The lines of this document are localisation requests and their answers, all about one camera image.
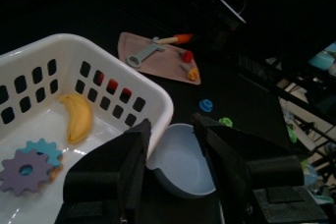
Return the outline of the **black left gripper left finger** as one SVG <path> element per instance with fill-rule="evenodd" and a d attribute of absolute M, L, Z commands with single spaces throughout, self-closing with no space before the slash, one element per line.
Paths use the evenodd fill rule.
<path fill-rule="evenodd" d="M 143 120 L 75 163 L 54 224 L 137 224 L 150 137 Z"/>

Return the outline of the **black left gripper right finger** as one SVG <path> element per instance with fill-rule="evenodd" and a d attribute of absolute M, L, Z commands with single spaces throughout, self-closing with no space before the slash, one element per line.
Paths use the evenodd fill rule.
<path fill-rule="evenodd" d="M 226 224 L 330 223 L 303 185 L 299 159 L 287 148 L 201 114 L 193 124 Z"/>

